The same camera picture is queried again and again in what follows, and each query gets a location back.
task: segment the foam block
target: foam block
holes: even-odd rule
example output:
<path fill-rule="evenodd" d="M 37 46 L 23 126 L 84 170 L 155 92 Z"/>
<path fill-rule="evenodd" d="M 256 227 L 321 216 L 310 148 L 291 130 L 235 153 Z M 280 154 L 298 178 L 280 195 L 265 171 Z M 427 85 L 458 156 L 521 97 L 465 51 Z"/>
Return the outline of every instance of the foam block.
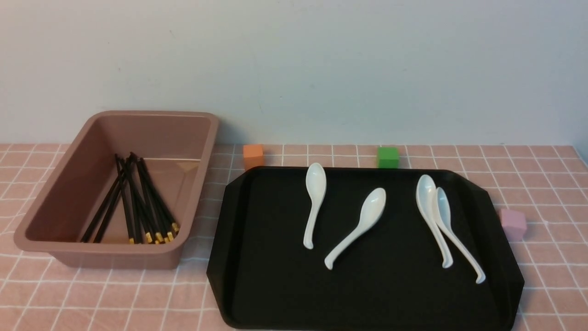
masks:
<path fill-rule="evenodd" d="M 377 167 L 396 169 L 400 161 L 400 154 L 396 147 L 378 147 L 377 148 Z"/>
<path fill-rule="evenodd" d="M 245 171 L 264 165 L 263 146 L 262 145 L 244 145 L 243 146 L 243 163 Z"/>
<path fill-rule="evenodd" d="M 500 209 L 500 223 L 509 241 L 521 241 L 527 232 L 527 220 L 520 211 Z"/>

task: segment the chopsticks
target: chopsticks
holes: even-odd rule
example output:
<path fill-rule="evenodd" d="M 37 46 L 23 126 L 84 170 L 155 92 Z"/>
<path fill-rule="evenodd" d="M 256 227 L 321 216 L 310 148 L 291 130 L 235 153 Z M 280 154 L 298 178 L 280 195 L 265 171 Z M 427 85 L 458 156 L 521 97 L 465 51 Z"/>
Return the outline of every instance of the chopsticks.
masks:
<path fill-rule="evenodd" d="M 148 244 L 171 242 L 179 232 L 179 226 L 155 187 L 145 160 L 135 153 L 126 160 L 115 154 L 114 160 L 116 178 L 80 242 L 89 242 L 98 224 L 93 242 L 102 241 L 119 200 L 122 200 L 130 244 L 142 244 L 143 234 Z M 139 181 L 135 180 L 133 166 L 137 168 Z"/>

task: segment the grid pattern tablecloth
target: grid pattern tablecloth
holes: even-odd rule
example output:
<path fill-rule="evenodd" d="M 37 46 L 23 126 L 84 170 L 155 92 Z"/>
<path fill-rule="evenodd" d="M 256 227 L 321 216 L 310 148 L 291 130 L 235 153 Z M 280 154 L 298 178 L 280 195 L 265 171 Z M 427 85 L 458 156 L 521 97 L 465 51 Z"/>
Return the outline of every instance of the grid pattern tablecloth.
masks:
<path fill-rule="evenodd" d="M 404 168 L 450 169 L 484 187 L 496 208 L 527 215 L 511 243 L 525 276 L 513 330 L 588 330 L 588 168 L 569 146 L 398 146 Z M 56 163 L 59 144 L 0 144 L 2 330 L 232 330 L 205 270 L 225 185 L 242 147 L 217 145 L 192 235 L 176 270 L 70 269 L 14 246 L 12 235 Z M 270 166 L 374 167 L 376 146 L 265 145 Z"/>

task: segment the white ceramic spoon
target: white ceramic spoon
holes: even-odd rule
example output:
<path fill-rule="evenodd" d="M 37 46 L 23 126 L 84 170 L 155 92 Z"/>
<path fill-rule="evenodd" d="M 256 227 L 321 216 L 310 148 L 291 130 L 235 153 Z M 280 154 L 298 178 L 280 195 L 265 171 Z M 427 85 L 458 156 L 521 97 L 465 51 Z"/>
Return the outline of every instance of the white ceramic spoon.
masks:
<path fill-rule="evenodd" d="M 333 270 L 333 263 L 351 243 L 376 224 L 380 216 L 382 216 L 385 205 L 386 191 L 383 188 L 376 188 L 367 196 L 363 202 L 362 210 L 359 213 L 358 226 L 325 257 L 325 266 L 329 270 Z"/>
<path fill-rule="evenodd" d="M 441 231 L 439 231 L 439 228 L 433 219 L 432 203 L 435 198 L 435 189 L 435 182 L 431 176 L 422 175 L 416 185 L 416 205 L 419 208 L 420 214 L 423 216 L 425 223 L 427 223 L 431 229 L 433 237 L 435 237 L 435 241 L 439 246 L 441 257 L 443 258 L 441 266 L 447 269 L 453 264 L 453 256 L 449 251 L 445 238 L 443 238 Z"/>
<path fill-rule="evenodd" d="M 319 213 L 320 205 L 325 198 L 327 190 L 327 176 L 325 169 L 319 163 L 313 163 L 308 167 L 306 172 L 306 190 L 310 196 L 310 214 L 308 215 L 308 222 L 306 222 L 306 230 L 304 231 L 304 247 L 312 249 L 312 233 L 315 230 L 316 216 Z"/>
<path fill-rule="evenodd" d="M 433 199 L 433 214 L 435 222 L 441 231 L 453 242 L 453 244 L 455 244 L 457 249 L 462 252 L 476 271 L 476 284 L 482 283 L 486 279 L 486 274 L 484 274 L 484 270 L 482 270 L 470 251 L 467 250 L 466 246 L 464 246 L 459 238 L 453 233 L 453 230 L 451 229 L 451 208 L 449 207 L 449 201 L 447 200 L 445 191 L 440 187 L 435 191 L 435 198 Z"/>

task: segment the white wall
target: white wall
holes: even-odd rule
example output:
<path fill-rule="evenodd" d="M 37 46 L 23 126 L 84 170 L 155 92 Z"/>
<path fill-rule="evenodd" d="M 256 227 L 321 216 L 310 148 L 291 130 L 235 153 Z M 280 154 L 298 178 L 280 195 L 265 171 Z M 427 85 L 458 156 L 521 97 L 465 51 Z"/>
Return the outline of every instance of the white wall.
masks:
<path fill-rule="evenodd" d="M 106 109 L 219 140 L 581 144 L 586 0 L 3 0 L 0 141 Z"/>

